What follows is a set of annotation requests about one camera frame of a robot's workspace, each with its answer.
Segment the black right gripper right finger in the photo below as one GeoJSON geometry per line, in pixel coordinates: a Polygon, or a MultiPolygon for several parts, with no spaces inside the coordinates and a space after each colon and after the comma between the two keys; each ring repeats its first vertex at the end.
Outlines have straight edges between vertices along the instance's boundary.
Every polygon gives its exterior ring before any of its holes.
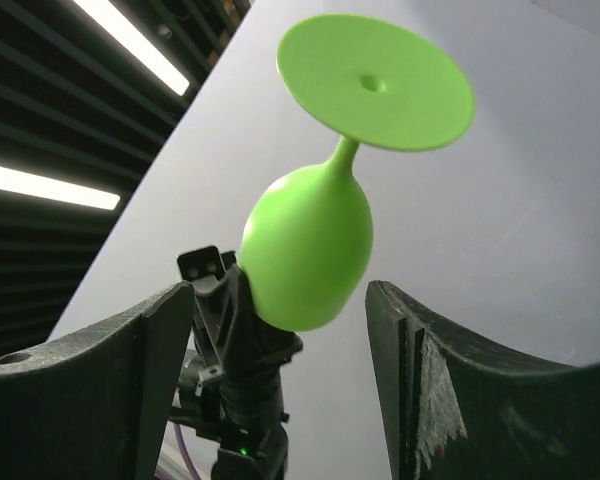
{"type": "Polygon", "coordinates": [[[600,362],[473,332],[387,281],[365,309],[395,479],[600,479],[600,362]]]}

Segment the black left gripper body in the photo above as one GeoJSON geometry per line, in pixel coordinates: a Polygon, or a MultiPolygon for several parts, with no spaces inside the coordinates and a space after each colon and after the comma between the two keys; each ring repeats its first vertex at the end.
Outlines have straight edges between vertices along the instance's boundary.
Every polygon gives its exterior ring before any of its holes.
{"type": "Polygon", "coordinates": [[[218,444],[211,478],[282,479],[289,416],[280,368],[303,343],[258,316],[234,252],[208,246],[179,255],[177,265],[193,288],[195,347],[185,354],[169,420],[218,444]]]}

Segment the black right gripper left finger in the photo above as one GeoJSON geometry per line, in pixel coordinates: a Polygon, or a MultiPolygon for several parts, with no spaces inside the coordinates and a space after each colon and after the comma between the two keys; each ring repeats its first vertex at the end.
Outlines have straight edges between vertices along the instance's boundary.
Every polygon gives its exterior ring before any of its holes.
{"type": "Polygon", "coordinates": [[[151,479],[194,313],[176,284],[0,358],[0,479],[151,479]]]}

